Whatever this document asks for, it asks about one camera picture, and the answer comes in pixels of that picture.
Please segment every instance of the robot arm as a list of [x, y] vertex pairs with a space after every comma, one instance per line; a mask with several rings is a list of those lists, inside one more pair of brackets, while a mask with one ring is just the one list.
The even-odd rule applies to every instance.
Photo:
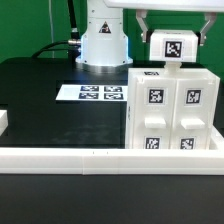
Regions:
[[206, 33], [216, 21], [216, 12], [224, 12], [224, 2], [219, 0], [104, 0], [108, 7], [137, 9], [136, 18], [143, 31], [142, 40], [148, 42], [148, 26], [145, 22], [146, 10], [174, 10], [205, 12], [205, 25], [200, 30], [199, 44], [204, 45]]

